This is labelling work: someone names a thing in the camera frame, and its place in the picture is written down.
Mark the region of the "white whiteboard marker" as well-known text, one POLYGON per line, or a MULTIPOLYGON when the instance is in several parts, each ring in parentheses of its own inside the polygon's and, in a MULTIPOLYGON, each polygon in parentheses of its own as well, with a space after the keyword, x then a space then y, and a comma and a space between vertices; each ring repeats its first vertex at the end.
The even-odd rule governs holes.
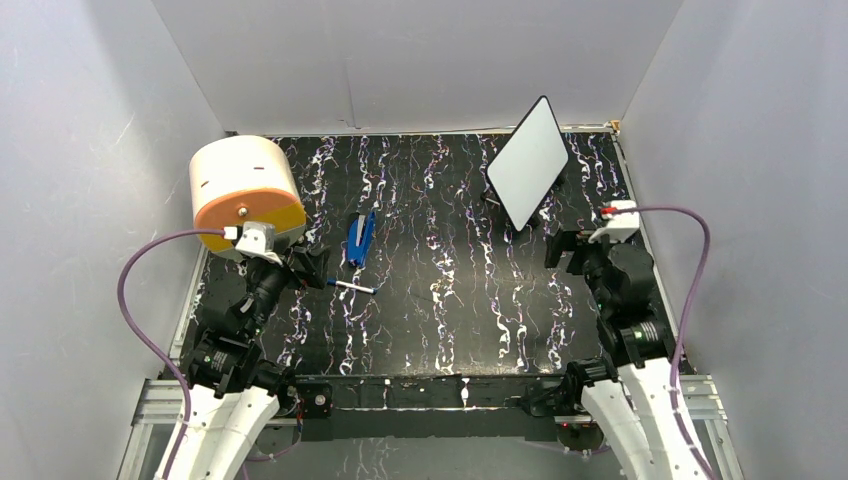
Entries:
POLYGON ((350 282, 345 282, 345 281, 341 281, 341 280, 337 280, 337 279, 328 279, 327 284, 329 286, 333 286, 335 288, 355 290, 355 291, 362 292, 362 293, 365 293, 365 294, 368 294, 368 295, 375 295, 378 292, 377 288, 365 287, 365 286, 362 286, 362 285, 358 285, 358 284, 350 283, 350 282))

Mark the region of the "small black-framed whiteboard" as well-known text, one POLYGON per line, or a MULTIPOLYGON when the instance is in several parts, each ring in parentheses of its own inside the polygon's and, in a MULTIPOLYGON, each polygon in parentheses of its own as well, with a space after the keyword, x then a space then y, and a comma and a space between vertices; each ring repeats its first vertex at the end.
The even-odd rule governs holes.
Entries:
POLYGON ((514 230, 531 225, 568 161, 563 132, 548 97, 542 95, 485 170, 496 201, 514 230))

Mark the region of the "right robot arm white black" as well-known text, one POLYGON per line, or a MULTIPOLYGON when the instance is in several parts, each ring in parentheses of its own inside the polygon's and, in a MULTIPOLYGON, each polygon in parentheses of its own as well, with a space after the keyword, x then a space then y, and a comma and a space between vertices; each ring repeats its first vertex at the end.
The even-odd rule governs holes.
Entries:
POLYGON ((654 260, 648 251, 589 231, 546 239, 545 265, 566 252, 569 273, 582 277, 598 307, 603 347, 598 359, 569 363, 565 405, 591 416, 628 479, 711 479, 709 465, 680 397, 679 362, 669 328, 651 305, 654 260))

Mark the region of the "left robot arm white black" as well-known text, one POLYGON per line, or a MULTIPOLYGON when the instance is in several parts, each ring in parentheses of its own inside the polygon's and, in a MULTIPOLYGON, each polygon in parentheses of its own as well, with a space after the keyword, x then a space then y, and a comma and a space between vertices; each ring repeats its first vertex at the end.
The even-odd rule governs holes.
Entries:
POLYGON ((291 367, 264 358, 259 338, 286 289, 323 289, 329 249, 289 249, 282 263, 245 261, 245 293, 227 309, 201 315, 193 347, 180 363, 187 383, 182 410, 155 476, 233 479, 245 461, 268 461, 251 449, 276 416, 328 416, 332 389, 300 382, 291 367))

